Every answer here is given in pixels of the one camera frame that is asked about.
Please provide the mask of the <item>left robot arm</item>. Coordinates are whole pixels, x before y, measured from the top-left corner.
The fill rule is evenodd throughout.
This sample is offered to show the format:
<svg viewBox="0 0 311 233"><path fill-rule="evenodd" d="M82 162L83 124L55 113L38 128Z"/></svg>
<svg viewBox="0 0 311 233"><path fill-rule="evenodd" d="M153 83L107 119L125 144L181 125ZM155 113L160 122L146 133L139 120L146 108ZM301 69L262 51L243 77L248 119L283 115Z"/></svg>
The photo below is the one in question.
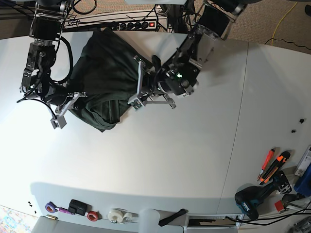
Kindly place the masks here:
<svg viewBox="0 0 311 233"><path fill-rule="evenodd" d="M197 76L219 42L227 39L238 16L252 4L248 0L205 0L198 10L194 1L162 5L173 33L184 32L186 37L172 56L161 62L152 56L152 67L137 56L138 85L128 100L134 109L147 104L168 104L175 108L171 95L186 97L198 86Z"/></svg>

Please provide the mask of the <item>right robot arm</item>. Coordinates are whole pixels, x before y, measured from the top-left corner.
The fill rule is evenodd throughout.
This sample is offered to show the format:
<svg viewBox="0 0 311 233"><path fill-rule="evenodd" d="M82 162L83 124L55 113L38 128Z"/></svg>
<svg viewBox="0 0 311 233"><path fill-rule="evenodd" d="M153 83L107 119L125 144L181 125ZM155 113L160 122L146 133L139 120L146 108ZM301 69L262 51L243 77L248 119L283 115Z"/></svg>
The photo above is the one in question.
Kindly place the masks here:
<svg viewBox="0 0 311 233"><path fill-rule="evenodd" d="M87 96L85 92L73 92L66 88L73 72L73 54L70 43L62 36L62 32L73 7L72 0L36 1L29 32L29 37L34 41L29 47L19 88L23 93L19 102L34 100L44 104L52 116L50 122L55 129L65 127L65 113L75 107L79 98ZM51 78L51 68L55 64L61 42L68 50L69 72L65 78L56 81Z"/></svg>

